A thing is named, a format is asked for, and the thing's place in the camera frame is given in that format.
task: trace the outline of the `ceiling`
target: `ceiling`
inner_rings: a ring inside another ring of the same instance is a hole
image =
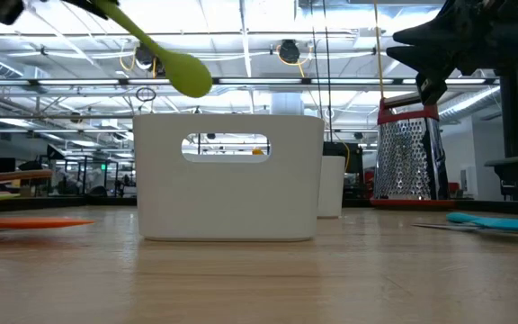
[[[326,0],[325,13],[323,2],[315,0],[313,14],[306,0],[120,0],[120,3],[123,12],[155,41],[169,50],[197,56],[214,77],[299,78],[299,66],[283,64],[276,52],[282,40],[295,40],[304,61],[301,67],[305,77],[377,79],[380,60],[385,78],[415,78],[411,68],[384,54],[377,55],[371,0]],[[391,37],[393,32],[430,21],[442,3],[443,0],[379,0],[381,52],[396,45]],[[128,70],[138,42],[116,23],[59,0],[30,0],[26,4],[31,9],[14,25],[0,24],[0,62],[22,71],[23,77],[76,80],[152,77],[151,72],[137,66]],[[460,75],[455,72],[451,77]],[[492,71],[478,71],[476,77],[494,75]],[[381,98],[377,83],[332,86],[330,90],[322,85],[320,91],[316,86],[215,85],[210,95],[200,99],[179,95],[170,86],[151,86],[156,90],[156,99],[142,103],[135,96],[139,88],[63,85],[33,91],[24,86],[0,86],[0,114],[10,117],[44,113],[110,115],[105,124],[126,130],[132,128],[129,117],[133,113],[193,113],[196,107],[202,113],[269,113],[272,94],[283,92],[300,93],[306,112],[315,115],[320,97],[323,107],[330,105],[334,109],[332,123],[336,127],[373,130]],[[452,88],[441,102],[481,88]],[[386,86],[384,96],[405,95],[413,89],[413,85]],[[99,119],[82,123],[65,119],[31,122],[34,129],[102,127]],[[10,127],[18,126],[0,122],[0,129]],[[352,134],[338,136],[353,139]],[[109,133],[92,138],[79,133],[66,134],[60,138],[95,141],[106,148],[122,146],[121,140],[113,140]],[[125,141],[129,142],[126,147],[132,148],[132,139]],[[81,147],[73,142],[68,145]]]

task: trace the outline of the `white container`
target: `white container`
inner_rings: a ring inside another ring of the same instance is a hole
[[[315,236],[320,119],[147,114],[135,117],[133,124],[139,233],[147,239],[284,241]],[[208,132],[263,134],[272,144],[271,155],[266,160],[185,157],[182,141],[187,135]]]
[[[323,157],[319,185],[319,217],[341,216],[344,170],[344,157]]]

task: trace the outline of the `green spoon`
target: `green spoon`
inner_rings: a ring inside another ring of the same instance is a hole
[[[121,27],[137,37],[165,65],[171,85],[180,93],[192,98],[206,95],[212,86],[211,73],[200,60],[189,54],[175,53],[161,48],[147,36],[123,11],[107,0],[95,0],[95,4]]]

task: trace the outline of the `wooden table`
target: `wooden table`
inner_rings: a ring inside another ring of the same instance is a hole
[[[518,323],[518,236],[344,214],[309,242],[165,243],[134,208],[1,213],[97,223],[0,232],[0,323]]]

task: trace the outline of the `spoon handle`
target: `spoon handle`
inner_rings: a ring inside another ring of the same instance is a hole
[[[137,37],[148,49],[155,55],[157,53],[165,54],[157,55],[165,64],[167,61],[167,50],[157,45],[151,37],[147,36],[116,4],[106,0],[94,0],[95,4],[111,19],[127,30],[131,35]]]

